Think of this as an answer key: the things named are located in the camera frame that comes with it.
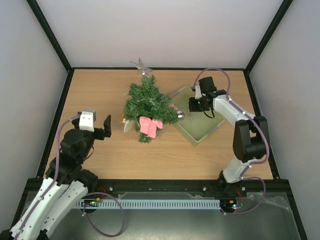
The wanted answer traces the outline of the pink paper triangle ornament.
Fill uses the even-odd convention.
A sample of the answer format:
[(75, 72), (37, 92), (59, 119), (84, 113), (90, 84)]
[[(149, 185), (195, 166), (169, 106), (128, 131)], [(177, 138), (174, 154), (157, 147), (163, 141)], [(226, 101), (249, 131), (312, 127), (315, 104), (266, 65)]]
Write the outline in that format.
[(178, 109), (175, 105), (173, 105), (173, 104), (168, 105), (168, 107), (169, 107), (170, 109), (174, 109), (176, 112), (179, 111), (179, 109)]

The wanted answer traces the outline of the pink bow ornament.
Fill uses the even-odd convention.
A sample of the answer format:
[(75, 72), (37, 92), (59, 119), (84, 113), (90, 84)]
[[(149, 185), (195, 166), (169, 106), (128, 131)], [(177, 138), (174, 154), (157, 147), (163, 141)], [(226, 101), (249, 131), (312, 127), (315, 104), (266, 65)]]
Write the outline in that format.
[(157, 130), (163, 128), (163, 122), (160, 120), (151, 119), (141, 116), (139, 118), (140, 132), (146, 134), (150, 138), (156, 138)]

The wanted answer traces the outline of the light green plastic basket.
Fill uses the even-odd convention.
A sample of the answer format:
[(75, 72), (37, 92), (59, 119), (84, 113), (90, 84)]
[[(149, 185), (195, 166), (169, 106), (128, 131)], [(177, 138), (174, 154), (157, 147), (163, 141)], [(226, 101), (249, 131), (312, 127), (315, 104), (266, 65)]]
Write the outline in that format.
[(218, 112), (214, 112), (214, 118), (209, 118), (210, 111), (192, 112), (192, 121), (189, 120), (189, 98), (194, 97), (195, 93), (191, 87), (184, 86), (176, 93), (171, 95), (172, 103), (179, 111), (185, 113), (185, 118), (179, 120), (173, 126), (182, 134), (193, 146), (197, 146), (205, 138), (210, 136), (215, 130), (223, 124), (225, 118)]

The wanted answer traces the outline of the small green christmas tree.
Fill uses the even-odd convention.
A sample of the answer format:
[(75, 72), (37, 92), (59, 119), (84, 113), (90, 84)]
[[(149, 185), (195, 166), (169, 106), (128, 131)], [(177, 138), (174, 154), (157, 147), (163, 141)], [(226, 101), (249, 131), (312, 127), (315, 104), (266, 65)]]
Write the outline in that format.
[[(140, 132), (140, 117), (161, 121), (163, 126), (173, 125), (178, 122), (177, 112), (168, 107), (172, 103), (172, 98), (167, 94), (161, 93), (154, 75), (150, 78), (142, 77), (141, 84), (131, 83), (127, 94), (129, 98), (123, 107), (123, 113), (127, 120), (135, 121), (134, 129), (138, 133), (138, 141), (140, 143), (151, 143), (154, 139)], [(154, 98), (164, 101), (157, 102), (155, 105), (145, 100), (137, 102), (142, 98)], [(156, 137), (162, 129), (157, 129)]]

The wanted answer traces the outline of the clear led string lights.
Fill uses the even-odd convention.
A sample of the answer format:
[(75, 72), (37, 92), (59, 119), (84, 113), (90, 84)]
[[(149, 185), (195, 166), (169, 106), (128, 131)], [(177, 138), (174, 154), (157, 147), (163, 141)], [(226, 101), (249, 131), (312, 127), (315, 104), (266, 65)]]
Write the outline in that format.
[(162, 103), (164, 101), (164, 99), (163, 100), (156, 100), (155, 98), (145, 97), (145, 98), (141, 98), (141, 99), (137, 100), (137, 102), (142, 102), (142, 101), (148, 101), (149, 103), (155, 105), (156, 103)]

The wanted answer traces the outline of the silver star ornament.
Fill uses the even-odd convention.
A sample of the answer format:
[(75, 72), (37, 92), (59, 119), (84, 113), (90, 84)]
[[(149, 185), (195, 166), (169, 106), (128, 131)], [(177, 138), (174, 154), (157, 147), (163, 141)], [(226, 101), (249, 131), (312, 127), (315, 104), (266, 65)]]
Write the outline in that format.
[(154, 70), (145, 66), (140, 57), (138, 58), (137, 62), (130, 62), (137, 68), (138, 74), (141, 74), (143, 78), (149, 79), (151, 77), (150, 72), (153, 72)]

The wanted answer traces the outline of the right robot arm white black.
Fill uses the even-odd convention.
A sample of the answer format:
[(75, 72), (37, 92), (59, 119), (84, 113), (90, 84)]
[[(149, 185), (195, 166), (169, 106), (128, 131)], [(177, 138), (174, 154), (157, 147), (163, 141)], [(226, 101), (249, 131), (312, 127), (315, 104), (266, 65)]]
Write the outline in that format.
[(270, 157), (268, 122), (264, 116), (255, 116), (229, 96), (229, 92), (218, 90), (211, 76), (197, 79), (198, 85), (192, 90), (195, 96), (189, 98), (190, 112), (211, 111), (221, 114), (233, 127), (232, 149), (234, 157), (217, 180), (217, 189), (229, 196), (236, 189), (235, 183), (244, 179), (245, 173), (253, 166), (267, 162)]

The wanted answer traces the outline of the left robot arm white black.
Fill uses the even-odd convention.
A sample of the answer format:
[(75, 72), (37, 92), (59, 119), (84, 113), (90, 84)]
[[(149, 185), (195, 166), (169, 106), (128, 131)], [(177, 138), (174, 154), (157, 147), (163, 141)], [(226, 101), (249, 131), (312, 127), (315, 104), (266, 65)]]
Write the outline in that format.
[(94, 111), (82, 111), (65, 121), (56, 134), (56, 156), (42, 184), (20, 220), (1, 232), (2, 240), (47, 240), (57, 225), (89, 193), (94, 193), (98, 176), (83, 169), (96, 140), (112, 135), (112, 117), (96, 128)]

